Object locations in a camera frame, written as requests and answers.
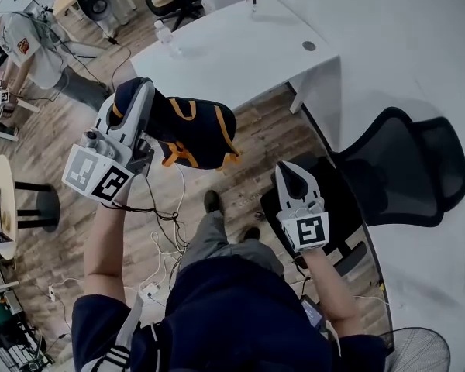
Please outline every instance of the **hand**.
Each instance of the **hand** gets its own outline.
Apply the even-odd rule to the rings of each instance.
[[[12,113],[16,109],[17,106],[17,97],[13,94],[9,95],[9,101],[3,105],[2,108],[2,117],[4,119],[8,119],[12,117]]]

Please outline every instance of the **wooden floor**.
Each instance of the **wooden floor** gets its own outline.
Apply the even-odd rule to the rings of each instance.
[[[133,13],[131,23],[121,29],[118,40],[136,54],[155,40],[155,18],[144,5],[144,0],[134,1],[138,10]],[[108,47],[107,52],[92,61],[88,68],[97,78],[110,83],[112,72],[127,56],[127,50],[110,46],[101,40],[100,30],[87,20],[76,21],[67,16],[62,18],[62,22],[80,39]],[[89,77],[78,63],[74,62],[73,67]],[[130,63],[127,62],[117,72],[115,83],[119,84],[133,76]],[[52,97],[55,92],[31,87],[26,90],[26,95]],[[301,113],[292,115],[288,111],[292,99],[292,93],[282,87],[258,99],[237,115],[238,129],[234,143],[243,152],[241,164],[228,166],[221,172],[183,168],[186,193],[179,216],[185,223],[187,238],[190,239],[205,213],[202,207],[203,194],[207,189],[214,188],[222,195],[226,207],[226,232],[231,242],[242,235],[245,227],[259,225],[261,240],[274,249],[285,265],[287,282],[300,294],[303,277],[295,270],[291,258],[268,223],[258,223],[254,219],[254,213],[261,210],[260,196],[271,186],[270,174],[279,160],[290,159],[306,150],[319,156],[325,153]],[[16,180],[51,183],[60,196],[62,216],[58,230],[53,234],[42,229],[21,230],[16,258],[21,281],[16,293],[32,324],[41,328],[50,345],[59,335],[69,332],[64,320],[71,323],[72,306],[83,292],[82,283],[68,281],[56,287],[61,302],[51,302],[45,295],[50,284],[68,277],[82,279],[83,276],[83,242],[91,228],[96,203],[67,188],[60,178],[72,143],[77,142],[81,133],[93,124],[95,113],[63,95],[54,102],[38,103],[43,105],[39,114],[29,114],[21,109],[15,113],[12,121],[21,126],[20,141],[10,143],[0,139],[0,154],[5,154],[11,160]],[[158,208],[172,212],[177,208],[183,191],[181,175],[176,167],[162,167],[159,164],[161,157],[161,151],[157,150],[149,179]],[[18,191],[17,199],[19,208],[30,207],[33,203],[33,195],[27,192]],[[151,206],[148,188],[141,177],[135,180],[129,204]],[[164,229],[171,234],[173,227],[168,224],[164,225]],[[150,240],[152,231],[158,233],[162,250],[171,251],[153,215],[127,215],[123,274],[128,287],[137,288],[141,281],[157,269],[157,250]],[[359,229],[348,243],[354,246],[361,240],[367,241],[363,230]],[[334,261],[340,257],[337,252],[331,255]],[[168,270],[172,268],[172,262],[167,261]],[[155,280],[163,278],[162,268]],[[355,295],[383,298],[378,289],[379,275],[370,253],[356,269],[345,276],[345,280]],[[156,299],[164,303],[168,296],[167,280],[162,283],[162,288]],[[310,282],[306,285],[305,293],[317,301]],[[133,298],[134,294],[128,290],[127,296]],[[381,301],[359,298],[357,303],[366,332],[381,334],[389,330],[387,309]],[[151,303],[144,307],[142,321],[147,324],[163,316],[164,308]],[[60,340],[50,354],[59,353],[70,340],[69,336]]]

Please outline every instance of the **chair backrest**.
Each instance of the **chair backrest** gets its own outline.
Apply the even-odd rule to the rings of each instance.
[[[413,123],[399,108],[386,108],[352,146],[332,155],[369,226],[437,226],[445,207],[463,197],[463,151],[457,138],[438,141],[454,134],[443,120]]]
[[[425,144],[425,157],[437,173],[439,205],[449,211],[465,195],[465,154],[458,135],[445,117],[414,122],[412,128]]]

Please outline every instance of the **wooden round table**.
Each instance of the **wooden round table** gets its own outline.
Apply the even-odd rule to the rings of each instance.
[[[16,208],[16,189],[37,191],[36,209]],[[47,232],[54,232],[60,221],[60,203],[57,192],[49,184],[32,184],[16,182],[12,176],[9,160],[0,155],[0,215],[2,231],[12,242],[7,247],[0,247],[4,259],[12,259],[16,254],[19,229],[43,227]],[[37,220],[19,221],[20,216],[38,216]]]

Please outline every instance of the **plastic bottle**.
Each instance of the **plastic bottle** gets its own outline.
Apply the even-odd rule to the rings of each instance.
[[[179,46],[177,46],[171,30],[166,27],[162,21],[155,22],[155,29],[157,29],[157,39],[167,47],[169,54],[172,57],[180,57],[182,51]]]

